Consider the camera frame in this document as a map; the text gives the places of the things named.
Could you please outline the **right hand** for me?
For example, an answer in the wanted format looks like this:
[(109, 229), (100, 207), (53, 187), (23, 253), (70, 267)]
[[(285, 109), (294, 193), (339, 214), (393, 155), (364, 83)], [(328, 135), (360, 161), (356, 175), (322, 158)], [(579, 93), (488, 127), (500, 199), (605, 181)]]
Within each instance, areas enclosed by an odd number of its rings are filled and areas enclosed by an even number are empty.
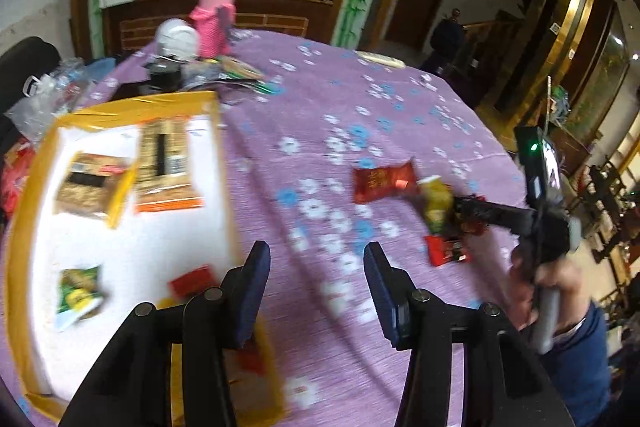
[(560, 309), (555, 332), (565, 333), (586, 316), (590, 298), (582, 289), (582, 271), (567, 257), (539, 265), (532, 277), (525, 270), (525, 246), (518, 245), (511, 253), (511, 268), (508, 284), (508, 314), (516, 329), (524, 329), (537, 320), (534, 310), (535, 289), (551, 288), (560, 293)]

